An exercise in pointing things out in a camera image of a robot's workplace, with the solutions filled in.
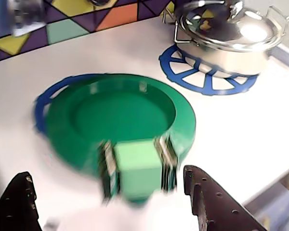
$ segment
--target pot lid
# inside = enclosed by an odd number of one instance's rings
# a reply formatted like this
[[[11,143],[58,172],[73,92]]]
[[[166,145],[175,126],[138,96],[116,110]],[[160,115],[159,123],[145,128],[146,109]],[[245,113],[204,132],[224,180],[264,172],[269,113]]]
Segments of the pot lid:
[[[289,21],[275,7],[261,16],[242,6],[233,16],[224,1],[205,0],[184,5],[176,16],[181,28],[196,42],[231,51],[263,51],[278,45]]]

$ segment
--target colorful tile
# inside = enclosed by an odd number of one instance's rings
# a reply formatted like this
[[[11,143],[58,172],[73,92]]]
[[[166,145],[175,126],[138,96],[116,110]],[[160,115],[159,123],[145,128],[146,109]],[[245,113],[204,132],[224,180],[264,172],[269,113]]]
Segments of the colorful tile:
[[[14,37],[10,35],[0,38],[0,49],[7,52],[10,55],[16,55],[20,51],[23,44],[28,39],[29,35],[30,33],[19,37]]]
[[[0,50],[0,60],[12,57],[12,55]]]
[[[53,44],[64,40],[86,35],[89,32],[70,19],[47,25],[48,43]]]
[[[25,42],[25,44],[22,46],[20,53],[24,53],[26,51],[31,51],[37,48],[45,47],[47,46],[47,33],[46,33],[46,27],[43,27],[41,29],[38,29],[36,31],[31,32],[29,38]]]
[[[111,9],[96,30],[105,30],[135,21],[137,21],[137,3],[119,6]]]
[[[138,3],[138,20],[155,17],[154,13],[142,2]]]
[[[170,0],[148,0],[145,1],[144,4],[149,7],[156,16],[159,16],[169,4],[169,2]]]
[[[69,17],[93,11],[88,0],[53,0],[52,5]]]
[[[136,3],[137,0],[118,0],[115,4],[115,6],[122,6],[122,5],[127,5],[127,4],[133,4]]]
[[[61,13],[59,10],[54,8],[53,6],[49,5],[49,7],[45,10],[45,22],[46,23],[53,23],[59,20],[67,19],[67,16]]]
[[[95,11],[92,13],[75,16],[72,19],[89,32],[93,32],[96,30],[96,28],[99,26],[99,24],[103,21],[103,19],[109,12],[110,9],[105,9],[101,11]]]
[[[93,19],[93,13],[87,13],[79,16],[75,16],[72,18],[76,23],[81,25],[83,28],[88,30],[89,32],[93,32],[95,30],[95,24]]]

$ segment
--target stainless steel pot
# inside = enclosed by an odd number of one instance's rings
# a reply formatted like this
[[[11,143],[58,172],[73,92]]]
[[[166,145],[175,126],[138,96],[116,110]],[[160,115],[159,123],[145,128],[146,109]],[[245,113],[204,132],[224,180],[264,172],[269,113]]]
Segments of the stainless steel pot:
[[[240,0],[198,0],[178,8],[174,42],[187,63],[217,77],[254,76],[267,64],[272,48],[286,33],[289,17],[271,6],[266,16]]]

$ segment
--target green plate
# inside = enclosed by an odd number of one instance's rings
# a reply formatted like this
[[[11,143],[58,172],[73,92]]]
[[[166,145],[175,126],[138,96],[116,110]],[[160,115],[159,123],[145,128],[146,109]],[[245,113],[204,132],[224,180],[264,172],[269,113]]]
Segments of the green plate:
[[[103,140],[170,135],[182,161],[195,128],[194,111],[183,95],[157,80],[127,74],[105,74],[67,87],[52,100],[46,115],[47,136],[59,156],[95,176]]]

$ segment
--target blue trivet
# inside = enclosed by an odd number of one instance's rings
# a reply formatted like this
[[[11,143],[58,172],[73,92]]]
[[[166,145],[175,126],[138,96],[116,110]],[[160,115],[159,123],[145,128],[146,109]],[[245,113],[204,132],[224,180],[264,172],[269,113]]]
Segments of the blue trivet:
[[[184,72],[175,74],[174,71],[172,70],[171,66],[170,66],[171,62],[182,63],[182,64],[188,65],[188,63],[185,61],[184,56],[182,58],[172,57],[172,55],[176,51],[178,51],[176,45],[173,45],[173,46],[169,47],[167,50],[165,50],[162,53],[162,55],[159,57],[160,66],[161,66],[163,72],[165,73],[165,75],[167,76],[167,78],[171,82],[175,82],[186,89],[201,93],[203,95],[232,95],[232,94],[238,94],[241,92],[248,91],[255,84],[255,82],[257,80],[258,75],[250,76],[247,78],[245,83],[240,84],[234,80],[236,77],[239,77],[240,75],[232,75],[229,78],[225,78],[224,80],[227,81],[228,83],[230,83],[231,85],[233,85],[234,88],[227,89],[227,90],[215,90],[215,89],[213,89],[212,78],[213,78],[214,74],[217,72],[217,70],[212,69],[211,71],[209,71],[208,73],[205,74],[206,76],[205,76],[204,86],[202,88],[195,86],[195,85],[192,85],[192,84],[184,81],[184,78],[189,76],[189,75],[192,75],[194,73],[199,72],[199,66],[201,64],[201,60],[196,59],[196,62],[194,64],[194,68],[192,68],[188,71],[184,71]]]

